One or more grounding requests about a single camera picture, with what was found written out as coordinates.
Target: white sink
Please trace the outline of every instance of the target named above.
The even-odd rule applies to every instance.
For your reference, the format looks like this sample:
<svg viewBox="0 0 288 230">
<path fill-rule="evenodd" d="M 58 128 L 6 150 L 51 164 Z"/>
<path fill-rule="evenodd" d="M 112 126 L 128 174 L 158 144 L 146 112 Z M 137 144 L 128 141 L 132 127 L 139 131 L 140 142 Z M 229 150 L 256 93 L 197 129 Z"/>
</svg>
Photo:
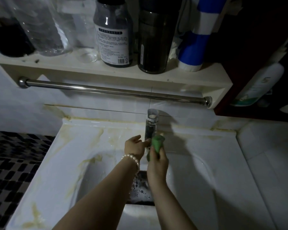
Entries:
<svg viewBox="0 0 288 230">
<path fill-rule="evenodd" d="M 120 161 L 141 123 L 65 120 L 7 230 L 51 229 Z M 199 230 L 275 229 L 234 132 L 159 126 L 167 183 Z M 140 162 L 147 169 L 146 156 Z M 160 229 L 154 206 L 126 204 L 118 229 Z"/>
</svg>

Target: white label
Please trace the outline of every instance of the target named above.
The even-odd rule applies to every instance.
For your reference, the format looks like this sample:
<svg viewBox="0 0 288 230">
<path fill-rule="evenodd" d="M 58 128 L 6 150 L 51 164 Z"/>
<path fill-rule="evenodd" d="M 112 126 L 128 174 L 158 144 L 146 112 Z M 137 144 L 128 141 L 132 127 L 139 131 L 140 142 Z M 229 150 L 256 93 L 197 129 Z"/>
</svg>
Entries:
<svg viewBox="0 0 288 230">
<path fill-rule="evenodd" d="M 144 56 L 144 45 L 141 44 L 141 60 L 140 60 L 141 65 L 143 65 L 143 56 Z"/>
<path fill-rule="evenodd" d="M 101 59 L 114 65 L 129 64 L 127 29 L 110 29 L 95 24 Z"/>
</svg>

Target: forearm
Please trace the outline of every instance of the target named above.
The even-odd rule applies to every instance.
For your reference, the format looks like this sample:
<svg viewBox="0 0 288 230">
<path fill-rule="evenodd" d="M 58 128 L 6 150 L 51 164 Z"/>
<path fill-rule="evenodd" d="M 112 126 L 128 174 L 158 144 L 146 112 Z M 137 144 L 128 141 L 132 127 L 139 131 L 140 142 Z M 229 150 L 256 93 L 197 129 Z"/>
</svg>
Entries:
<svg viewBox="0 0 288 230">
<path fill-rule="evenodd" d="M 197 230 L 167 185 L 152 190 L 162 230 Z"/>
<path fill-rule="evenodd" d="M 116 229 L 137 171 L 130 158 L 121 160 L 92 191 L 77 202 L 53 230 Z"/>
</svg>

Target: green sponge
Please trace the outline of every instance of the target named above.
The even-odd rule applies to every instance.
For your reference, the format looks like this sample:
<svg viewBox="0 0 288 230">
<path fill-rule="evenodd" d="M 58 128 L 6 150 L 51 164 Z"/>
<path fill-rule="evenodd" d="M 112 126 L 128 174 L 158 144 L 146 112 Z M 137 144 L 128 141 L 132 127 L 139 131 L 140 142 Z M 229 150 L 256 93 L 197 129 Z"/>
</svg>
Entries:
<svg viewBox="0 0 288 230">
<path fill-rule="evenodd" d="M 154 146 L 158 158 L 160 157 L 159 152 L 160 152 L 160 148 L 163 146 L 163 142 L 164 142 L 164 141 L 165 141 L 165 138 L 164 138 L 162 135 L 155 135 L 155 136 L 151 139 L 151 146 Z M 146 156 L 148 162 L 149 162 L 149 160 L 150 160 L 149 153 L 150 153 L 150 152 L 148 152 L 148 154 L 147 154 L 147 156 Z"/>
</svg>

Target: white shelf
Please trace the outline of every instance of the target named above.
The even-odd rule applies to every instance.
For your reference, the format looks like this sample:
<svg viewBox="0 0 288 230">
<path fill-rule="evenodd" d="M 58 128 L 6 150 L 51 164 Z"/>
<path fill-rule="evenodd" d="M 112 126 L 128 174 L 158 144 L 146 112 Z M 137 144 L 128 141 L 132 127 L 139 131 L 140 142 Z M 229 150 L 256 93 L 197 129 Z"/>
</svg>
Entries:
<svg viewBox="0 0 288 230">
<path fill-rule="evenodd" d="M 168 63 L 167 69 L 162 74 L 147 74 L 142 72 L 136 63 L 128 68 L 114 68 L 106 65 L 103 61 L 93 63 L 81 63 L 74 53 L 55 57 L 45 57 L 33 54 L 26 57 L 11 58 L 0 54 L 0 65 L 17 65 L 31 68 L 54 69 L 86 74 L 97 74 L 112 77 L 123 77 L 158 81 L 173 84 L 186 84 L 201 87 L 203 96 L 212 96 L 214 108 L 232 86 L 232 82 L 220 63 L 203 66 L 198 72 L 186 72 L 177 67 L 175 61 Z"/>
</svg>

